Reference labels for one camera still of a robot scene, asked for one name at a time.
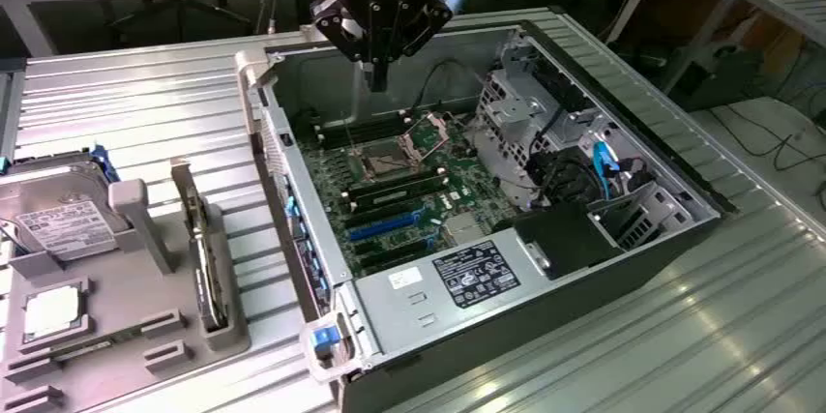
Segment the graphics card with metal bracket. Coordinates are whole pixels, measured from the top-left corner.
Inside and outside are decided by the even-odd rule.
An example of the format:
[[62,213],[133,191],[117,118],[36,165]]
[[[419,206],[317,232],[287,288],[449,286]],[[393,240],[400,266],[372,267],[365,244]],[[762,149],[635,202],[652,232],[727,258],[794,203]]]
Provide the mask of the graphics card with metal bracket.
[[196,304],[204,329],[210,332],[228,324],[216,271],[216,255],[210,243],[212,224],[206,203],[197,191],[189,162],[170,159],[170,175],[177,188],[188,233],[188,253],[192,259]]

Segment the open metal socket cover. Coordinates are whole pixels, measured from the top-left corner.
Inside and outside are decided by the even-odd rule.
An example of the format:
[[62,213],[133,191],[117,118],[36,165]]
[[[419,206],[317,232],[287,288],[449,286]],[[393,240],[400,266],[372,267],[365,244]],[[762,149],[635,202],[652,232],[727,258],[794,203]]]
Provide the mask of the open metal socket cover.
[[423,161],[449,140],[444,120],[428,112],[400,135],[400,144],[405,153]]

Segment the black tripod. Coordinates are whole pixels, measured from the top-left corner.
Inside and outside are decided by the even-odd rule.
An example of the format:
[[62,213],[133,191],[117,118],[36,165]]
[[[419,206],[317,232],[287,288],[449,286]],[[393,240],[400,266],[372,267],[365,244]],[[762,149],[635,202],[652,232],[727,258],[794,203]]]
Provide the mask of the black tripod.
[[117,48],[137,44],[140,33],[136,28],[141,23],[158,26],[164,18],[172,23],[168,29],[173,32],[174,43],[182,42],[192,14],[232,24],[244,36],[256,29],[252,20],[230,9],[229,0],[138,0],[138,7],[122,15],[116,14],[112,0],[97,0],[97,3],[109,42]]

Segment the metal drive cage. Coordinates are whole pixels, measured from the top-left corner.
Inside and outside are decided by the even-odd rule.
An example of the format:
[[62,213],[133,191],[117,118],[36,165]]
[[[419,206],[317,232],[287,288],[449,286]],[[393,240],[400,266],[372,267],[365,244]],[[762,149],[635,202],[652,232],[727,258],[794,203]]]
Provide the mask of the metal drive cage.
[[489,72],[468,139],[508,202],[520,208],[537,196],[539,183],[527,172],[531,152],[559,146],[551,135],[539,133],[560,111],[557,100],[531,74]]

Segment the CPU socket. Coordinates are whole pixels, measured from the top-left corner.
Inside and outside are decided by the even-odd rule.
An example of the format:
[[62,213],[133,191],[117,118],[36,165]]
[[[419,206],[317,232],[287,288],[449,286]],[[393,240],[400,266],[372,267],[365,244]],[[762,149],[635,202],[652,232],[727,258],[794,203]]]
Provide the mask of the CPU socket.
[[363,147],[357,158],[369,180],[387,177],[412,167],[409,158],[395,141],[384,141]]

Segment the green motherboard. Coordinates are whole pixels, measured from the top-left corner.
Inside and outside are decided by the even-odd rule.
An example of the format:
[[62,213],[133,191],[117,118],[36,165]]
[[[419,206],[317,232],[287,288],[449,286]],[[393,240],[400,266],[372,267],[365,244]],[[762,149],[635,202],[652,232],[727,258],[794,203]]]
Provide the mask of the green motherboard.
[[[448,238],[444,228],[449,217],[472,213],[489,234],[493,226],[516,212],[479,160],[468,139],[472,123],[464,115],[432,112],[447,124],[451,137],[448,142],[423,161],[415,160],[405,153],[412,165],[409,169],[376,180],[365,177],[357,158],[361,148],[384,141],[395,141],[401,147],[400,135],[427,113],[416,119],[396,116],[351,125],[353,133],[357,134],[355,156],[349,154],[344,126],[315,127],[299,139],[303,160],[343,260],[357,278],[457,246]],[[348,202],[351,192],[368,193],[436,176],[448,179],[445,188],[419,198],[369,210],[355,210]],[[419,216],[416,225],[365,240],[348,240],[352,230],[407,214]]]

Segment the installed green RAM stick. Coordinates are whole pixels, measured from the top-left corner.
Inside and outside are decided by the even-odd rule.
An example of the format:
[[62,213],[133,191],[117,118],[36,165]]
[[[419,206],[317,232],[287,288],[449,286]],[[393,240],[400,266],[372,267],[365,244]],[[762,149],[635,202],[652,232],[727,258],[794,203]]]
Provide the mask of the installed green RAM stick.
[[348,202],[355,210],[369,210],[439,192],[445,188],[447,182],[448,179],[444,176],[436,176],[368,193],[351,192]]

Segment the silver chipset heat sink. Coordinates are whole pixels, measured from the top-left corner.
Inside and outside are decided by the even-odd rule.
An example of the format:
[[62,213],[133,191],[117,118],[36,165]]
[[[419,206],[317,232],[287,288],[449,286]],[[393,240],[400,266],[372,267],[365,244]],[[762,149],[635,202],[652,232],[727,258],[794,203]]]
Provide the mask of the silver chipset heat sink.
[[472,242],[487,235],[479,220],[469,212],[449,217],[444,222],[444,228],[448,238],[456,245]]

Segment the black box device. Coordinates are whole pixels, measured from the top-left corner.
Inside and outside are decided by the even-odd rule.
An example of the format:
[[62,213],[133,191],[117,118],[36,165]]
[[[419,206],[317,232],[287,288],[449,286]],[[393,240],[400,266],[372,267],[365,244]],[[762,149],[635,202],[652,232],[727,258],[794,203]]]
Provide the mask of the black box device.
[[739,102],[754,91],[763,54],[734,44],[707,46],[667,92],[685,113]]

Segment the black plastic air shroud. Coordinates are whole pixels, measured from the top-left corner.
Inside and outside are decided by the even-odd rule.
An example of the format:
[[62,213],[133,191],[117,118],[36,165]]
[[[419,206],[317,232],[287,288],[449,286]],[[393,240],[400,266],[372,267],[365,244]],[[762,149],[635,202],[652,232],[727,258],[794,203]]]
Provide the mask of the black plastic air shroud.
[[559,203],[525,212],[512,219],[512,227],[523,243],[540,252],[540,267],[549,279],[623,254],[581,204]]

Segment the metal disk bay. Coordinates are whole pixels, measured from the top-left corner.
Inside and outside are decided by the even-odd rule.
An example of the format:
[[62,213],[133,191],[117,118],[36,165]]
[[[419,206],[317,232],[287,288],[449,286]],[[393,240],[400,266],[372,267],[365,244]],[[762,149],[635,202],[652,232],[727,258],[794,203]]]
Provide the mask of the metal disk bay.
[[609,241],[625,251],[693,225],[688,210],[655,181],[587,208]]

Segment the metal slat side table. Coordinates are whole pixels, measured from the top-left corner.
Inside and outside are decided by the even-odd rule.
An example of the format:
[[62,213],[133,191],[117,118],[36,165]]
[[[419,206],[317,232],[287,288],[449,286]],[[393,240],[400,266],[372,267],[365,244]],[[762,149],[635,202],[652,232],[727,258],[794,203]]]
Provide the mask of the metal slat side table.
[[[720,0],[693,36],[685,59],[692,56],[711,40],[722,25],[727,12],[738,0]],[[802,36],[826,48],[826,0],[740,0],[794,29]]]

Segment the silver hard disk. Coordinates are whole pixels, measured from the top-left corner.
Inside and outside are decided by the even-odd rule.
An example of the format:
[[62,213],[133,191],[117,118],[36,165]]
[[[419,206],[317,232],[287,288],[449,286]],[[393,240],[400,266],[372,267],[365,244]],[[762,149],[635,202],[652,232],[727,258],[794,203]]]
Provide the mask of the silver hard disk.
[[66,262],[116,249],[114,235],[130,225],[108,205],[112,183],[89,151],[0,157],[0,234],[17,251]]

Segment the grey power supply unit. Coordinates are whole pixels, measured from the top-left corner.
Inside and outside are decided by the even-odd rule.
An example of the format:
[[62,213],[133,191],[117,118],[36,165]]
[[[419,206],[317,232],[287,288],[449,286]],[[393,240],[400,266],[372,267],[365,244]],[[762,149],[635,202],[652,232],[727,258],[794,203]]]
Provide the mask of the grey power supply unit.
[[544,294],[545,266],[544,253],[508,228],[356,280],[379,353],[412,352]]

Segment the blue case latch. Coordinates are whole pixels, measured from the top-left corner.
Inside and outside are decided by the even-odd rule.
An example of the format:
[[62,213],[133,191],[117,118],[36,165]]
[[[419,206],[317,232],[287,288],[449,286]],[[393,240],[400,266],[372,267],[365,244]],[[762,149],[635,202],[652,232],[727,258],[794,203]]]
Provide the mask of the blue case latch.
[[325,326],[311,330],[311,346],[316,352],[329,350],[341,341],[340,331],[336,326]]

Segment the grey parts rack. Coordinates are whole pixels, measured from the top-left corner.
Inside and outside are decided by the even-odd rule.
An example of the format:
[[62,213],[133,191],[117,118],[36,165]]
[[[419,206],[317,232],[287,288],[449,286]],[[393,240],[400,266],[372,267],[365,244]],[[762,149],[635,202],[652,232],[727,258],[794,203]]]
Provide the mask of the grey parts rack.
[[[181,208],[150,216],[145,185],[137,179],[109,186],[108,205],[130,225],[114,235],[114,250],[66,262],[44,251],[10,261],[0,413],[82,413],[214,366],[249,348],[217,207],[206,203],[228,324],[208,332],[198,317]],[[80,318],[66,330],[28,339],[22,333],[28,298],[66,285],[81,291]],[[113,337],[116,344],[61,363],[52,359],[56,349],[98,337]]]

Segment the open black PC case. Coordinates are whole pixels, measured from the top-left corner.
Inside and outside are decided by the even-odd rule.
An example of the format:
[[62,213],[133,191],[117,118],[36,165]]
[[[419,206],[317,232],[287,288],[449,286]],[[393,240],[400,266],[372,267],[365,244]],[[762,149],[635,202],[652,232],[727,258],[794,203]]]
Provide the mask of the open black PC case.
[[[459,23],[403,60],[379,94],[364,85],[360,66],[328,44],[246,48],[234,54],[233,65],[304,317],[299,344],[309,373],[332,388],[344,413],[392,406],[624,297],[702,243],[734,212],[643,117],[645,110],[665,110],[667,100],[565,15],[532,12]],[[559,203],[581,204],[588,211],[592,202],[617,198],[651,181],[688,210],[693,225],[592,267],[548,278],[549,291],[516,308],[387,358],[363,316],[355,289],[361,278],[344,263],[299,139],[315,127],[396,116],[416,119],[425,112],[464,115],[473,125],[488,74],[499,69],[531,74],[557,100],[560,114],[539,135],[551,135],[559,146],[531,152],[527,172],[539,183],[536,199],[525,208],[509,203],[513,216],[485,236],[515,230],[512,219],[525,212]],[[341,341],[316,352],[309,333],[325,326],[337,327]]]

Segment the silver CPU chip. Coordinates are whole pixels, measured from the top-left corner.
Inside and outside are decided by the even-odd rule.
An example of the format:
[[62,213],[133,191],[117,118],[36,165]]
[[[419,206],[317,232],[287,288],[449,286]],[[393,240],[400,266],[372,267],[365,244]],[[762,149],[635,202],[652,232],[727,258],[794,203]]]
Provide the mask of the silver CPU chip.
[[66,285],[28,298],[24,306],[22,333],[28,339],[42,338],[66,330],[81,316],[81,291]]

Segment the loose green RAM stick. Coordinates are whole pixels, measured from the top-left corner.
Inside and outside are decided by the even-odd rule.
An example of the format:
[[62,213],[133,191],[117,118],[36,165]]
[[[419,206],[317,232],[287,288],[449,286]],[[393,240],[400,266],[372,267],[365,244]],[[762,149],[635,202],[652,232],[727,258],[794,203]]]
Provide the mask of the loose green RAM stick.
[[93,339],[86,339],[65,347],[61,347],[60,349],[56,349],[52,352],[52,359],[56,362],[61,363],[96,351],[100,351],[105,348],[109,348],[114,344],[116,340],[113,337],[98,337]]

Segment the blue disk carrier bracket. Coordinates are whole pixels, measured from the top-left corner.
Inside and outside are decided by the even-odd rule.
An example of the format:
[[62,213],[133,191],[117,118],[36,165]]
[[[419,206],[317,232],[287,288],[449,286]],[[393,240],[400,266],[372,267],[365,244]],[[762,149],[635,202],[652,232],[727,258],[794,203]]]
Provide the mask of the blue disk carrier bracket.
[[109,183],[120,182],[116,167],[112,164],[108,151],[100,144],[94,144],[90,148],[89,156],[92,161],[98,165],[101,173]]

